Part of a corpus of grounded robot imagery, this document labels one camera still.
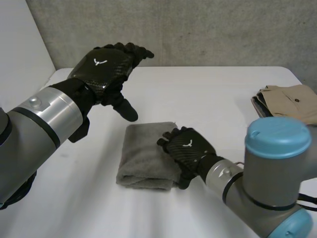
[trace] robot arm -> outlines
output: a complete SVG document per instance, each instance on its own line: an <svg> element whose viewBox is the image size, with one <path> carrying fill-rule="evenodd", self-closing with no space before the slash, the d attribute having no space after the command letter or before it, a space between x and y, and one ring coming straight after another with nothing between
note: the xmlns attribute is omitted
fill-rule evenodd
<svg viewBox="0 0 317 238"><path fill-rule="evenodd" d="M0 112L0 204L82 124L81 110L65 93L45 88L17 108Z"/></svg>
<svg viewBox="0 0 317 238"><path fill-rule="evenodd" d="M0 108L0 209L26 195L36 170L63 142L87 135L93 105L112 105L126 120L137 120L121 90L132 69L153 57L132 43L97 47L66 81L44 88L8 113Z"/></svg>
<svg viewBox="0 0 317 238"><path fill-rule="evenodd" d="M199 175L259 237L306 238L313 221L297 200L301 182L317 178L316 135L317 127L292 118L256 120L245 140L244 169L217 156L192 128L165 133L158 145L180 164L187 178L180 188Z"/></svg>

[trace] carbon fiber glove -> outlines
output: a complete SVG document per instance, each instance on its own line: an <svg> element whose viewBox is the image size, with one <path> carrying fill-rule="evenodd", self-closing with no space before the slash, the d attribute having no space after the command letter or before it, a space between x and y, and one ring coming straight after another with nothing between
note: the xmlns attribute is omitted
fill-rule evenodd
<svg viewBox="0 0 317 238"><path fill-rule="evenodd" d="M128 121L138 119L137 112L123 97L121 90L132 69L154 54L132 43L96 47L75 66L68 79L83 81L95 94L96 104L112 105Z"/></svg>
<svg viewBox="0 0 317 238"><path fill-rule="evenodd" d="M192 128L175 128L171 133L163 134L167 140L157 141L163 150L170 154L182 170L178 187L186 189L190 181L200 175L201 161L210 155L216 156L216 151L198 132Z"/></svg>

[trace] glove cuff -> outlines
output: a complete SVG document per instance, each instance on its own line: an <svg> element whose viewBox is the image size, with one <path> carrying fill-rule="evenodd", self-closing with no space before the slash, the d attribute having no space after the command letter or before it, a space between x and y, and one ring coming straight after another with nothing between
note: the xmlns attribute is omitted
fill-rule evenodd
<svg viewBox="0 0 317 238"><path fill-rule="evenodd" d="M202 177L203 181L206 183L206 177L209 170L219 161L224 160L223 157L217 156L216 154L207 154L203 157L198 164L197 173Z"/></svg>

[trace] black glove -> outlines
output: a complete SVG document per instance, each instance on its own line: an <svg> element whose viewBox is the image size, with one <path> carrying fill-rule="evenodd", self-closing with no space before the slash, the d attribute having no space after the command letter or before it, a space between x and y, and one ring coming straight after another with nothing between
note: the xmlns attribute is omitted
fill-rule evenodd
<svg viewBox="0 0 317 238"><path fill-rule="evenodd" d="M50 86L68 95L83 116L82 125L69 137L71 142L87 135L90 125L87 114L93 105L112 105L126 120L138 119L137 112L122 96L121 90L132 69L142 59L153 57L151 51L132 43L96 47L75 66L67 80Z"/></svg>
<svg viewBox="0 0 317 238"><path fill-rule="evenodd" d="M167 140L161 138L157 144L162 146L181 168L178 183L180 189L188 188L190 181L197 175L206 180L212 165L223 159L218 157L213 146L192 128L175 128L171 133L165 132L163 136Z"/></svg>
<svg viewBox="0 0 317 238"><path fill-rule="evenodd" d="M137 112L121 94L123 83L141 60L154 54L132 43L96 47L75 66L68 79L83 81L95 94L95 104L112 105L128 121L138 119Z"/></svg>

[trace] blue cap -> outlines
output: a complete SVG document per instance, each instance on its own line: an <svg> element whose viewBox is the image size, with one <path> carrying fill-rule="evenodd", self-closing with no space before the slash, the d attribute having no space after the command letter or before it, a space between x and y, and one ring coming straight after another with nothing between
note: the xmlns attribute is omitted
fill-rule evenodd
<svg viewBox="0 0 317 238"><path fill-rule="evenodd" d="M312 142L304 123L294 118L268 117L251 123L245 138L248 151L267 159L286 159L303 153Z"/></svg>
<svg viewBox="0 0 317 238"><path fill-rule="evenodd" d="M312 228L312 217L305 209L301 209L285 219L268 238L306 238Z"/></svg>

